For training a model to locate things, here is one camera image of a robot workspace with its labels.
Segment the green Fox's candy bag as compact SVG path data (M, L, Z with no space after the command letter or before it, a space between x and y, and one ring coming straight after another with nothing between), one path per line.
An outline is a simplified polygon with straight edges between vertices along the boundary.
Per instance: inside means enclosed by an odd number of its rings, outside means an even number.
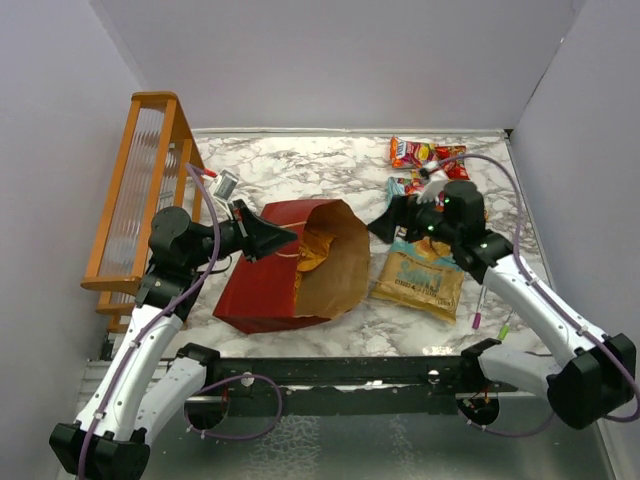
M404 196L406 194L405 187L408 185L407 178L391 176L387 179L386 192L387 192L387 208L392 211L393 218L396 221L396 226L393 230L393 240L396 240L402 228L401 222L404 220L406 211L406 203L394 202L396 196Z

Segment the orange white snack packet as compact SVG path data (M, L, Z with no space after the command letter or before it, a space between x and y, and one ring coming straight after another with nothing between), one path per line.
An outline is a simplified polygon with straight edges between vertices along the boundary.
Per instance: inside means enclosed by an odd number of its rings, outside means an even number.
M404 194L421 194L428 183L429 180L422 176L418 170L413 170L410 177L403 180Z

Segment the orange chips bag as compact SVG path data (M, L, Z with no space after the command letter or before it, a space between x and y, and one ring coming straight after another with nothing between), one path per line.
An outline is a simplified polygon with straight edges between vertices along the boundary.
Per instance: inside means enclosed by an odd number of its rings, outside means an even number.
M299 244L297 271L310 272L324 263L336 236L325 231L304 230Z

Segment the colourful Fox's fruits bag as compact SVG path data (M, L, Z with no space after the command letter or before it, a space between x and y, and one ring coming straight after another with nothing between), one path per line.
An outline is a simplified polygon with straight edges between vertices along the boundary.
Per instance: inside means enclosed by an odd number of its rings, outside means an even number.
M389 158L394 169L420 169L429 162L438 161L434 144L402 140L396 136L390 141Z

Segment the gold crispy snack bag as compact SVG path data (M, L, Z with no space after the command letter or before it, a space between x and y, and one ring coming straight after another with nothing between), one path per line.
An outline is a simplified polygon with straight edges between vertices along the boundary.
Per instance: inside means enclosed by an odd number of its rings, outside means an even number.
M414 243L396 238L371 296L455 324L464 277L444 243L431 242L429 237Z

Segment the red snack packet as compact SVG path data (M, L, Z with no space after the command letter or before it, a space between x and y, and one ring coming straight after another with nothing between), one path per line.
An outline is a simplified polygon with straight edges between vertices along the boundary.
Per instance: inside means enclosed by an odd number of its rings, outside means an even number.
M465 145L440 145L435 147L435 153L440 160L445 160L450 157L466 154L467 147ZM449 161L442 166L442 169L450 180L468 181L470 179L463 159Z

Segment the red brown paper bag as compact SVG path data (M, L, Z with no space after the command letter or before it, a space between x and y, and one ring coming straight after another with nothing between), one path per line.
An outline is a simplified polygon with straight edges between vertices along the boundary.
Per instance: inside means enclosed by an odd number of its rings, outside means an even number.
M237 330L267 333L294 330L333 320L367 295L370 240L366 225L339 199L270 203L266 220L293 230L298 240L252 263L240 258L213 310ZM328 259L316 269L297 271L304 230L336 236Z

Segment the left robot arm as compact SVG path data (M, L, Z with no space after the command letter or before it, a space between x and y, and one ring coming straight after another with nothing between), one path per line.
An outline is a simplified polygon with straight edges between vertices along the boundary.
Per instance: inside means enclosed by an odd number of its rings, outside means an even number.
M151 446L194 393L214 392L218 352L192 345L158 382L152 377L184 324L217 260L240 251L251 261L296 241L294 231L255 215L238 200L232 216L204 226L181 207L156 213L149 267L135 296L123 343L97 390L70 424L57 424L49 444L79 479L138 479Z

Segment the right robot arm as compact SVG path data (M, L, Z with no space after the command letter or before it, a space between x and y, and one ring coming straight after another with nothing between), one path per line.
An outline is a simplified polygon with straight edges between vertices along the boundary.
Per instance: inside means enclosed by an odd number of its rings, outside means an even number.
M428 237L448 245L457 266L505 301L549 351L539 357L498 340L480 342L462 354L459 378L467 389L507 383L546 399L576 430L638 399L634 343L591 324L536 276L515 246L487 227L484 198L474 183L447 183L441 201L396 196L368 226L387 244L399 228L410 242Z

